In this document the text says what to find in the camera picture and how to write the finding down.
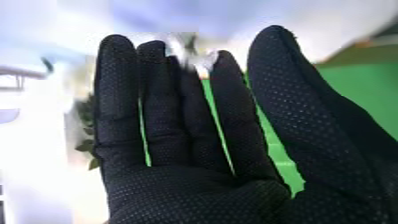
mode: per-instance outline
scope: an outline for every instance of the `textured glove fabric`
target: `textured glove fabric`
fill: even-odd
[[[106,38],[95,155],[111,223],[397,223],[397,141],[331,89],[281,27],[257,38],[250,78],[306,179],[294,199],[232,54],[221,52],[210,80],[230,166],[196,72],[161,41],[136,50],[123,36]]]
[[[250,78],[306,180],[283,223],[398,223],[397,140],[333,90],[278,26],[253,43]]]

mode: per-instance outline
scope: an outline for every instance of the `palm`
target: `palm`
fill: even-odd
[[[331,89],[292,33],[262,32],[250,78],[306,179],[294,200],[234,56],[221,52],[210,80],[232,169],[198,74],[164,51],[155,41],[138,54],[122,36],[102,44],[95,154],[111,223],[397,223],[397,141]]]

